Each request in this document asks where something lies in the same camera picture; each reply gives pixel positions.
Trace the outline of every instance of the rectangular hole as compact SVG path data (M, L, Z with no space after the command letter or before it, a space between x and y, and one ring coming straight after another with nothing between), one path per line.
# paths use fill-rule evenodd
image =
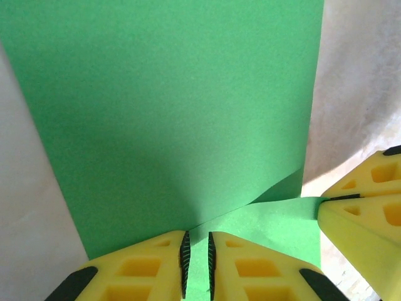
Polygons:
M299 301L289 287L244 287L248 301Z
M401 226L401 203L392 203L383 207L387 222L392 226Z
M361 215L361 209L359 206L348 206L348 207L345 207L344 210L353 215L357 215L357 216Z
M240 277L281 276L274 263L264 258L237 259L236 267Z
M132 277L155 277L162 261L158 257L138 256L126 259L117 275Z
M147 301L151 289L145 285L110 285L102 301Z
M401 179L397 162L373 168L372 179L375 183L383 183Z

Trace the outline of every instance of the black serrated edge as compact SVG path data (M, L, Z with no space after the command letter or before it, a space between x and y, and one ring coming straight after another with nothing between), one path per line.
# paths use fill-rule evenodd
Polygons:
M216 245L214 244L213 232L209 232L209 242L207 246L207 259L209 262L209 288L211 291L211 301L214 300L214 272L216 270Z
M180 245L181 290L183 299L185 299L185 294L187 292L189 261L190 238L189 231L186 231Z

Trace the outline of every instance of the green cardboard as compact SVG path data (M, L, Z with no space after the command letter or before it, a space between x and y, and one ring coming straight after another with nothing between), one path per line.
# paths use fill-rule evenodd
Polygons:
M193 228L303 168L322 9L0 1L0 38L90 258Z
M209 231L227 232L319 267L320 230L315 210L322 200L299 198L249 204L191 230L187 300L210 300Z

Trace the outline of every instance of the folded green paper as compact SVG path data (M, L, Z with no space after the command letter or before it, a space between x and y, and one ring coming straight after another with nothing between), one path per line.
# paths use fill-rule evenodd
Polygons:
M207 235L223 231L320 266L316 209L323 198L250 204L190 231L192 241L187 299L208 300Z
M205 223L302 169L322 9L0 1L0 38L90 258Z

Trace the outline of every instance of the black tip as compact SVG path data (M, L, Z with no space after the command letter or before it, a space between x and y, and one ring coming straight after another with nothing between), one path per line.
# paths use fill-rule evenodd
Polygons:
M349 301L346 296L326 276L309 268L302 268L299 273L308 282L321 301Z
M385 156L394 156L401 154L401 145L393 146L383 152Z
M209 243L207 249L209 261L209 287L211 291L211 301L214 300L214 271L216 270L216 246L213 240L213 233L209 232Z
M86 267L71 273L45 301L74 301L96 275L96 267Z
M189 231L186 231L180 245L181 289L183 299L185 299L185 294L187 292L189 260L190 238Z
M355 194L347 194L346 196L336 196L334 198L330 198L327 201L336 201L340 199L359 199L361 198L360 193L355 193Z

